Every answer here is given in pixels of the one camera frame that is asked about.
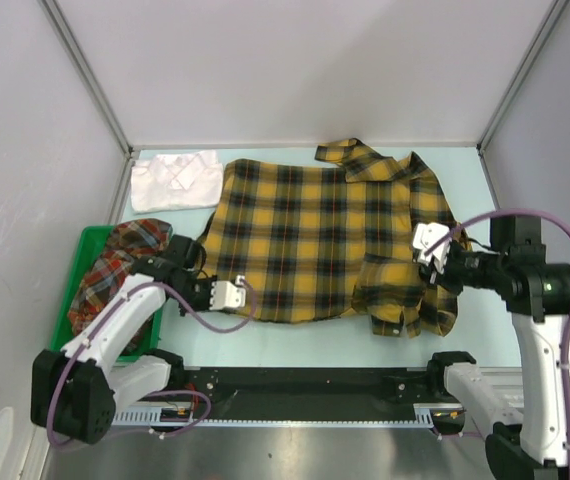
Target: black and yellow plaid fabric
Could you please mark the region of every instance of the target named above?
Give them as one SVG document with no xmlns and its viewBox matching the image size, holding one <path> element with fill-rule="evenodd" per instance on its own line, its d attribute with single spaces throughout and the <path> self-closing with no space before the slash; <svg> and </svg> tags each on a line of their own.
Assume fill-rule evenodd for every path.
<svg viewBox="0 0 570 480">
<path fill-rule="evenodd" d="M 417 223 L 456 224 L 434 173 L 415 153 L 396 161 L 357 139 L 320 145 L 316 159 L 339 168 L 226 166 L 220 204 L 199 239 L 205 272 L 245 275 L 258 320 L 367 313 L 376 334 L 405 326 L 410 337 L 422 327 L 446 335 L 456 298 L 426 286 L 412 263 Z"/>
</svg>

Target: green basket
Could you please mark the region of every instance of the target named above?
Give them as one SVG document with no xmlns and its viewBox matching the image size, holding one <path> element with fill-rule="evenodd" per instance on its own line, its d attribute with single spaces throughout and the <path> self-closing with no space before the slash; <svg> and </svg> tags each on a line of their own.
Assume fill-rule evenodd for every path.
<svg viewBox="0 0 570 480">
<path fill-rule="evenodd" d="M 72 304 L 74 295 L 76 295 L 78 286 L 81 284 L 83 275 L 92 268 L 92 265 L 103 250 L 103 247 L 105 247 L 107 237 L 113 228 L 114 227 L 110 225 L 87 227 L 81 234 L 81 239 L 78 242 L 78 247 L 76 249 L 74 265 L 72 265 L 72 271 L 70 272 L 69 280 L 67 281 L 63 304 L 61 305 L 61 309 L 58 312 L 58 318 L 56 319 L 56 328 L 54 329 L 54 336 L 50 345 L 50 348 L 54 351 L 60 350 L 63 345 L 74 338 L 74 335 L 72 334 L 72 325 L 67 318 L 67 312 Z M 147 329 L 145 336 L 139 343 L 137 349 L 129 355 L 121 355 L 118 357 L 119 362 L 132 363 L 149 349 L 156 348 L 158 346 L 162 316 L 163 310 L 159 309 L 154 314 L 151 328 Z"/>
</svg>

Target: folded white towel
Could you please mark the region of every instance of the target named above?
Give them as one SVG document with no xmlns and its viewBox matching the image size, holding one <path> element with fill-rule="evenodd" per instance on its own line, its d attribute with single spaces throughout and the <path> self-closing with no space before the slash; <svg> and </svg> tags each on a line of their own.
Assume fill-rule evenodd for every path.
<svg viewBox="0 0 570 480">
<path fill-rule="evenodd" d="M 223 165 L 216 150 L 156 155 L 132 167 L 131 198 L 136 213 L 213 207 L 221 199 Z"/>
</svg>

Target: plaid pattern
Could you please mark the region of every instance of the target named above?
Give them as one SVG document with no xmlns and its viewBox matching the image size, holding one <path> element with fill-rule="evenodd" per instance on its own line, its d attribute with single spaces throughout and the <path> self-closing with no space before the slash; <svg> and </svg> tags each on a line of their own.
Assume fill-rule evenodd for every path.
<svg viewBox="0 0 570 480">
<path fill-rule="evenodd" d="M 257 319 L 300 323 L 356 313 L 374 333 L 446 335 L 454 296 L 420 280 L 411 240 L 419 222 L 456 224 L 434 173 L 418 155 L 396 161 L 357 139 L 320 145 L 340 168 L 236 160 L 199 241 L 205 271 L 244 274 Z M 249 307 L 239 310 L 249 313 Z"/>
<path fill-rule="evenodd" d="M 136 259 L 164 250 L 172 236 L 172 226 L 155 219 L 121 223 L 109 234 L 94 266 L 81 280 L 67 312 L 74 335 L 81 333 L 123 285 Z M 131 352 L 149 327 L 149 320 L 139 329 L 125 349 Z"/>
</svg>

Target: metallic floor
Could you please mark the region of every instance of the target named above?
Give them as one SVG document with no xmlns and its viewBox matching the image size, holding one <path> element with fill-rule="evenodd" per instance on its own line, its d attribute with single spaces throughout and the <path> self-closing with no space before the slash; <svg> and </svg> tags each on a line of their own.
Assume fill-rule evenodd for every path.
<svg viewBox="0 0 570 480">
<path fill-rule="evenodd" d="M 43 480 L 492 479 L 477 438 L 427 430 L 202 427 L 50 453 Z"/>
</svg>

